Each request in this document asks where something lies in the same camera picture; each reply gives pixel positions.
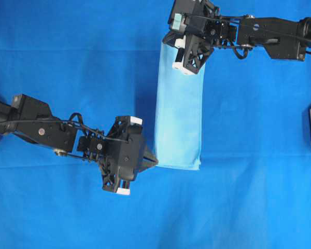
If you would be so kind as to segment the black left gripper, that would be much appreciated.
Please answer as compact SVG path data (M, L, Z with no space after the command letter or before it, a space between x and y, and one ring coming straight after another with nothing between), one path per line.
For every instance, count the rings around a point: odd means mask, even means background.
M114 124L108 134L89 132L82 136L77 151L88 160L95 160L102 175L102 189L119 195L130 194L130 182L139 172L158 165L159 161L141 134L119 133Z

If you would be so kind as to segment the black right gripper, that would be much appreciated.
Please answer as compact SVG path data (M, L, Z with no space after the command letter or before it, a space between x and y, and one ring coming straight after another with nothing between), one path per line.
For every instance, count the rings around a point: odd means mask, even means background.
M172 68L184 69L198 74L215 49L232 49L240 58L239 46L234 45L237 35L237 22L229 18L187 15L189 24L185 35L168 32L162 43L179 48Z

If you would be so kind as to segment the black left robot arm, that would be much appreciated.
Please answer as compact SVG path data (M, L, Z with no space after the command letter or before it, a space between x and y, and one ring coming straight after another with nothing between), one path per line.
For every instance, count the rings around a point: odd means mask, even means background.
M117 116L104 133L86 126L80 113L62 120L47 103L24 94L14 96L11 105L0 101L0 136L6 134L48 147L58 156L96 162L102 189L120 195L129 195L138 173L159 163L143 136L142 119Z

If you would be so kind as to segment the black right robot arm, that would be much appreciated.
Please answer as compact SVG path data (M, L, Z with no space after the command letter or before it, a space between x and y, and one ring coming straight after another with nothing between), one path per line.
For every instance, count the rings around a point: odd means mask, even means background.
M173 68L198 74L216 49L231 49L240 60L262 47L276 60L304 61L311 54L311 17L294 22L254 18L177 13L163 43L177 49Z

